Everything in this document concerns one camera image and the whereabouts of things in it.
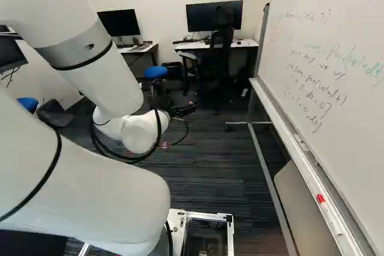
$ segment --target black office chair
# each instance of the black office chair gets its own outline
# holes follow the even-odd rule
[[[215,114],[219,107],[231,99],[231,83],[229,77],[230,47],[233,41],[233,10],[230,7],[218,6],[216,10],[218,31],[211,35],[211,44],[207,54],[201,58],[190,53],[179,53],[191,60],[192,72],[198,81],[196,95],[201,102],[212,103]]]

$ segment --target white robotic arm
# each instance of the white robotic arm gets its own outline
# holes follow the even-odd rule
[[[0,4],[0,23],[11,26],[95,103],[98,117],[123,117],[114,121],[121,123],[119,129],[106,125],[102,132],[122,140],[135,153],[150,150],[157,138],[155,115],[126,117],[142,106],[143,94],[88,0],[0,0]],[[169,116],[160,115],[163,132]]]
[[[154,112],[129,116],[142,106],[142,91],[88,0],[0,0],[0,7],[0,24],[97,105],[99,130],[133,152],[153,146]],[[60,137],[1,90],[0,102],[0,228],[148,255],[169,213],[165,181]],[[159,114],[164,131],[169,116]]]

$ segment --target desk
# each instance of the desk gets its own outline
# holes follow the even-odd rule
[[[152,64],[153,64],[153,66],[157,66],[157,60],[156,60],[156,56],[155,56],[155,54],[157,53],[157,50],[158,50],[158,43],[153,43],[153,44],[151,44],[149,47],[147,47],[146,49],[143,49],[143,50],[141,50],[141,51],[131,51],[131,50],[133,50],[134,48],[136,48],[136,46],[134,46],[134,47],[120,48],[120,49],[119,49],[119,52],[120,52],[122,55],[135,55],[135,56],[138,56],[133,62],[136,62],[136,60],[138,60],[138,59],[141,58],[142,56],[145,56],[145,55],[150,54],[150,55],[151,55],[151,59],[152,59]]]
[[[239,40],[239,41],[241,41],[241,44],[237,44],[237,41],[234,40],[232,42],[232,45],[230,46],[230,48],[232,48],[232,49],[235,49],[235,48],[249,49],[249,48],[257,48],[259,46],[259,43],[257,43],[253,39],[243,39],[243,40]],[[173,49],[175,49],[175,51],[209,49],[209,44],[205,44],[204,41],[179,43],[179,44],[174,44]]]
[[[246,67],[249,71],[249,76],[252,76],[254,64],[256,63],[257,51],[259,43],[253,39],[239,40],[241,44],[237,44],[237,40],[232,42],[231,49],[244,49],[247,51],[247,63]],[[178,52],[192,52],[192,51],[204,51],[209,49],[209,44],[205,44],[204,41],[178,43],[173,45],[173,49]],[[184,69],[184,95],[188,92],[188,71],[187,71],[187,60],[183,57],[182,64]]]

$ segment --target floor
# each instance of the floor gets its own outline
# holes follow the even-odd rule
[[[236,100],[214,116],[201,107],[186,117],[190,133],[177,146],[158,149],[139,164],[162,176],[172,195],[172,207],[189,211],[232,213],[235,217],[235,255],[288,255],[278,218],[246,125],[224,131],[224,121],[245,121],[248,97]],[[88,136],[89,104],[83,101],[74,109],[75,120],[61,133],[77,144],[95,150]],[[265,112],[257,109],[255,117],[265,121]],[[175,141],[184,133],[182,123],[174,121],[162,141]],[[286,163],[284,151],[273,132],[265,125],[255,126],[257,137],[272,177]],[[117,151],[119,143],[103,139]],[[77,255],[81,244],[70,239],[65,256]],[[110,255],[92,248],[88,255]]]

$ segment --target computer monitor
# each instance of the computer monitor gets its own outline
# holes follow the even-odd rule
[[[241,29],[243,0],[187,4],[185,7],[187,9],[188,31],[197,32],[218,30],[219,27],[216,20],[216,9],[219,5],[230,6],[233,9],[234,21],[232,28]]]
[[[110,36],[140,35],[134,9],[102,11],[97,14]]]
[[[6,26],[0,26],[0,33],[9,31]],[[28,61],[14,38],[0,35],[0,73],[27,63]]]

